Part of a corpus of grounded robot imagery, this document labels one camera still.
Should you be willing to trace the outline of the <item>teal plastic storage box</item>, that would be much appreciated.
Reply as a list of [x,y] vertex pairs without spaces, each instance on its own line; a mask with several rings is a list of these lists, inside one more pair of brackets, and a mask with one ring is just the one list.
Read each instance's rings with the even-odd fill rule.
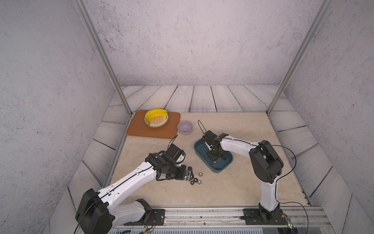
[[226,151],[225,154],[221,157],[214,156],[202,138],[195,142],[194,150],[197,156],[214,173],[222,172],[233,162],[233,155],[229,151]]

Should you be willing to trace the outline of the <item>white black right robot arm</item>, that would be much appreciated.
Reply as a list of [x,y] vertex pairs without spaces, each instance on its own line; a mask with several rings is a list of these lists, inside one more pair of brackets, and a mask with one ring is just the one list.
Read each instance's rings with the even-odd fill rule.
[[274,145],[266,140],[245,141],[226,133],[216,135],[207,130],[201,121],[198,121],[198,126],[203,136],[195,143],[194,149],[208,168],[215,173],[221,172],[233,161],[233,153],[250,159],[254,174],[261,181],[261,200],[256,210],[258,219],[269,224],[284,215],[280,208],[282,203],[277,199],[284,163]]

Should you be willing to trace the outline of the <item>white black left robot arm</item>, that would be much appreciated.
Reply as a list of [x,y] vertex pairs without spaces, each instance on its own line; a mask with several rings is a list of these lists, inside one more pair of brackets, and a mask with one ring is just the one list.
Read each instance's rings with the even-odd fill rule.
[[136,169],[117,182],[98,191],[87,190],[81,199],[75,219],[77,229],[85,234],[107,234],[124,224],[147,225],[152,208],[144,199],[122,205],[143,185],[156,181],[192,181],[193,168],[183,164],[186,153],[170,141],[165,151],[150,153]]

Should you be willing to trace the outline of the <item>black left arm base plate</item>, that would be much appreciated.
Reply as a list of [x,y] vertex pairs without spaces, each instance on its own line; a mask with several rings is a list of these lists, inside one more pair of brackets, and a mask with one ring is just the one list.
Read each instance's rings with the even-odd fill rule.
[[165,222],[165,209],[152,209],[137,222],[128,222],[125,226],[163,226]]

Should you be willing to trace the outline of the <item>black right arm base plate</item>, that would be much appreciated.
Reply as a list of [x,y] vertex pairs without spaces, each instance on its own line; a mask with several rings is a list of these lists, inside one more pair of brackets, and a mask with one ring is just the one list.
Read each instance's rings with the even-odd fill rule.
[[240,217],[246,225],[287,225],[286,215],[281,208],[269,212],[266,209],[243,209],[243,215]]

